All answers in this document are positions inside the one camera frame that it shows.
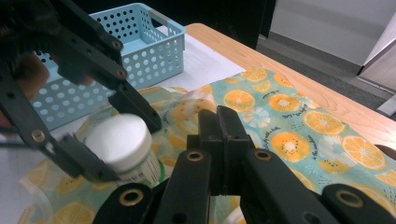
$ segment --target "white jar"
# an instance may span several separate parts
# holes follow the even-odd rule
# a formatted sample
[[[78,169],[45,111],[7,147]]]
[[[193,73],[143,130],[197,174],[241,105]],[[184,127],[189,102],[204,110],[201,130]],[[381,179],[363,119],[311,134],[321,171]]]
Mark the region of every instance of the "white jar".
[[[151,150],[151,134],[136,115],[106,119],[88,135],[85,145],[120,177],[120,185],[134,182],[154,187],[160,181],[163,172]]]

